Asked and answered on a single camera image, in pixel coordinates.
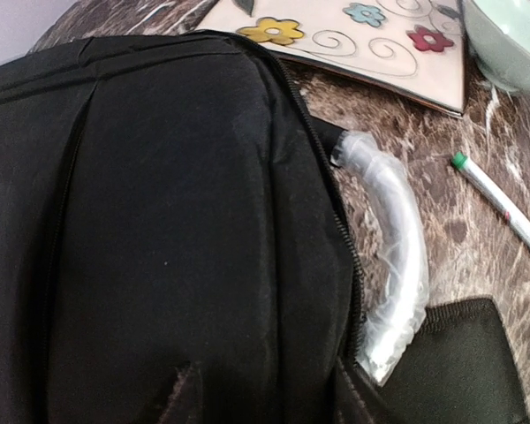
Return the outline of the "black student backpack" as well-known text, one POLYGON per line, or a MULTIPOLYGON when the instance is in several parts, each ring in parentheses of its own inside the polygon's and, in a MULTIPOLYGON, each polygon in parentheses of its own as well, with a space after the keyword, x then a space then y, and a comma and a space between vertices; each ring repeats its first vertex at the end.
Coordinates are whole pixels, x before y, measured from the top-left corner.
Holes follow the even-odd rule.
POLYGON ((214 31, 0 66, 0 423, 526 423, 404 168, 214 31))

